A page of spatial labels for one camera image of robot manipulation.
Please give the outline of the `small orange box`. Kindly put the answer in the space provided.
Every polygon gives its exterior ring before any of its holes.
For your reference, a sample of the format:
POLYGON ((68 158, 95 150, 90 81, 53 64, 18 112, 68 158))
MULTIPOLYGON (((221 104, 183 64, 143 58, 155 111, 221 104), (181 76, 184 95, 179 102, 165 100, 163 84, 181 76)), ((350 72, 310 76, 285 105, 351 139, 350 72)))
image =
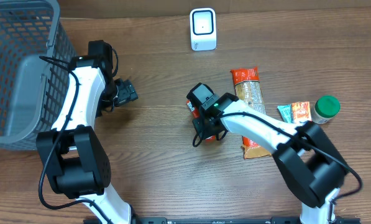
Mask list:
POLYGON ((291 104, 291 115, 293 123, 303 124, 311 121, 310 103, 308 101, 299 101, 291 104))

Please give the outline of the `teal wet wipes pack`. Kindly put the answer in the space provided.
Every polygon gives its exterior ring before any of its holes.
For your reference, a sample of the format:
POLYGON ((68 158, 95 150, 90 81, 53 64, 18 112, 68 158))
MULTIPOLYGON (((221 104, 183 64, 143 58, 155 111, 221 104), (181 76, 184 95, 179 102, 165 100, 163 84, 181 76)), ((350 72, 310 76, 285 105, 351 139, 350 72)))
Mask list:
POLYGON ((286 123, 292 123, 293 118, 292 118, 292 110, 291 110, 291 105, 279 105, 277 106, 277 109, 282 117, 282 120, 286 123))

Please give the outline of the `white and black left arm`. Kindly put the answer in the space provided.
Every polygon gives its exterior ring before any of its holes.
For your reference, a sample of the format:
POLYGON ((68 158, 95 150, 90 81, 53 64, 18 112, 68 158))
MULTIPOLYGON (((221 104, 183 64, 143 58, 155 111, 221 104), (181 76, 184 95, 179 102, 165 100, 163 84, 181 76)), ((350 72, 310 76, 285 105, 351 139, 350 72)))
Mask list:
POLYGON ((51 130, 37 135, 43 164, 38 196, 41 204, 60 210, 85 204, 100 223, 139 223, 131 205, 111 183, 111 165, 95 131, 95 119, 138 98, 129 80, 115 79, 118 54, 103 40, 91 41, 88 53, 69 62, 43 56, 64 69, 69 88, 51 130))

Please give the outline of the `green lid jar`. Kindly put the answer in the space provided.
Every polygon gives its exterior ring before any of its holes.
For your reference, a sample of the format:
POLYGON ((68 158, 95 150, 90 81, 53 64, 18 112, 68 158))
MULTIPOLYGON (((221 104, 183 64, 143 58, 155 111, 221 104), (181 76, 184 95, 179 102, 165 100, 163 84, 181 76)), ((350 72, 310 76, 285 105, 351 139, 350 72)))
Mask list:
POLYGON ((331 95, 320 97, 311 108, 311 119, 314 123, 324 124, 335 117, 341 109, 339 100, 331 95))

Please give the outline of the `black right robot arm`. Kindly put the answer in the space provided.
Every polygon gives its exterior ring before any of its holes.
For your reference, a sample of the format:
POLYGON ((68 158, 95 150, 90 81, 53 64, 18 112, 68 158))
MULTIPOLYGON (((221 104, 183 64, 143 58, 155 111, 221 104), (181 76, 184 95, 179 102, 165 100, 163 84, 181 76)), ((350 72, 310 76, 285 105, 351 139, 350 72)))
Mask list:
POLYGON ((246 137, 270 152, 287 187, 302 203, 301 223, 334 223, 334 199, 349 166, 326 133, 312 121, 291 124, 258 112, 237 96, 215 94, 199 83, 187 94, 199 111, 193 145, 226 133, 246 137))

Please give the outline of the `red snack packet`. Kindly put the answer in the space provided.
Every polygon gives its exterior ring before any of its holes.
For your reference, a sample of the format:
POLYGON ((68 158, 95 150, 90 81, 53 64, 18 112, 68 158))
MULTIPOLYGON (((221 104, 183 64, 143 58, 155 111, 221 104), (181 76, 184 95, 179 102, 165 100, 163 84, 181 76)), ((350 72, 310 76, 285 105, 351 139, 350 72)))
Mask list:
MULTIPOLYGON (((193 117, 194 118, 199 118, 199 111, 193 106, 193 104, 191 103, 190 100, 187 100, 186 101, 186 105, 189 107, 189 109, 190 109, 191 114, 193 115, 193 117)), ((206 138, 206 141, 213 141, 215 139, 216 139, 215 136, 210 136, 210 137, 206 138)))

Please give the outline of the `orange brown snack bag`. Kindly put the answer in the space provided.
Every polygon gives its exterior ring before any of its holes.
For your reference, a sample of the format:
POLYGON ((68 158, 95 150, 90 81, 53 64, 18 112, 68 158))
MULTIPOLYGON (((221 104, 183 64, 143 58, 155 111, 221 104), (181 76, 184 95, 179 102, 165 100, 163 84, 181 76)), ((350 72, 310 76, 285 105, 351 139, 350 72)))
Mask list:
MULTIPOLYGON (((258 68, 238 68, 231 73, 236 96, 252 109, 265 114, 258 68)), ((266 149, 246 137, 242 137, 242 147, 244 159, 271 156, 266 149)))

